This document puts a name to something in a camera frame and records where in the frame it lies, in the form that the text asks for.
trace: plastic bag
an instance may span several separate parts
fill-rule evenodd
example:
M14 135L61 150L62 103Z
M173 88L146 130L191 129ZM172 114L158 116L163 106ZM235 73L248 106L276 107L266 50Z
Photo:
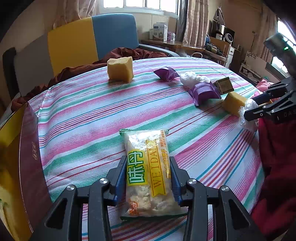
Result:
M183 85L192 89L196 84L200 82L210 83L210 79L206 76L196 75L195 72L186 72L180 75L180 81Z
M171 67L162 67L153 71L161 80L171 81L174 78L180 77L179 74Z
M124 141L128 210L121 218L186 214L173 196L165 131L126 131Z
M258 104L253 99L247 99L245 106L239 108L239 123L242 128L247 129L251 132L256 132L258 130L259 120L247 121L244 118L244 113L246 110L251 110L258 107Z
M210 83L198 83L192 89L189 94L193 98L193 102L196 106L208 99L221 99L219 90Z

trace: chair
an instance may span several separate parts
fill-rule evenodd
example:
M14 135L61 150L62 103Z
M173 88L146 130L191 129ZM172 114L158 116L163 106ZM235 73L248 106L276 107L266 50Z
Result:
M112 13L80 19L37 38L23 50L3 54L9 94L25 96L36 85L48 83L65 67L88 65L118 47L141 48L179 57L178 54L139 44L132 14Z

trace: brown blanket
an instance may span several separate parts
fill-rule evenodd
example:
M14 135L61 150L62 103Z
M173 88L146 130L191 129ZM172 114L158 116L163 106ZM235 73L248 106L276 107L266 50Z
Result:
M167 57L165 53L150 52L143 49L129 49L129 48L116 48L106 54L106 56L89 65L78 66L78 67L67 67L64 68L59 74L50 80L48 85L42 84L32 89L26 96L19 97L12 101L11 110L12 112L18 110L24 103L32 99L34 96L41 92L48 90L48 88L54 86L57 83L63 82L69 78L75 77L79 74L98 69L107 66L107 61L110 58L121 58L121 57L133 57L133 60L145 59L145 58L160 58Z

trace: window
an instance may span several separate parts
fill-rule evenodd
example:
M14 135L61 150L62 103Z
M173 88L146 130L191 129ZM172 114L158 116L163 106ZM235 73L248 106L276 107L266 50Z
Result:
M293 44L296 44L295 39L293 38L292 34L290 33L289 29L287 28L287 26L282 22L282 21L278 21L278 32L281 33L282 35L284 35L287 39L289 39L291 42L288 44L293 47L294 51L296 52L296 46ZM277 68L280 72L284 72L284 73L288 73L287 68L284 66L283 62L280 61L277 57L273 57L272 58L272 66L274 66L275 68Z
M178 0L99 0L99 13L146 12L177 17Z

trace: striped bedsheet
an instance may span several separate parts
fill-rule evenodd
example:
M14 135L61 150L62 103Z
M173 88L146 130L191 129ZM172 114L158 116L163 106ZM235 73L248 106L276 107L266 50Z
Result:
M163 66L211 80L229 77L235 91L247 98L256 90L229 69L200 58L134 61L135 77L129 84L108 83L105 67L51 87L30 105L39 118L41 161L53 201L67 185L90 185L117 166L126 154L119 129L169 129L169 152L180 168L207 186L228 185L252 210L264 180L258 134L243 130L238 118L222 109L222 100L194 106L179 80L161 81L152 72ZM109 208L113 240L182 240L186 217L122 222L121 207ZM208 229L211 239L210 207ZM87 205L82 235L88 239Z

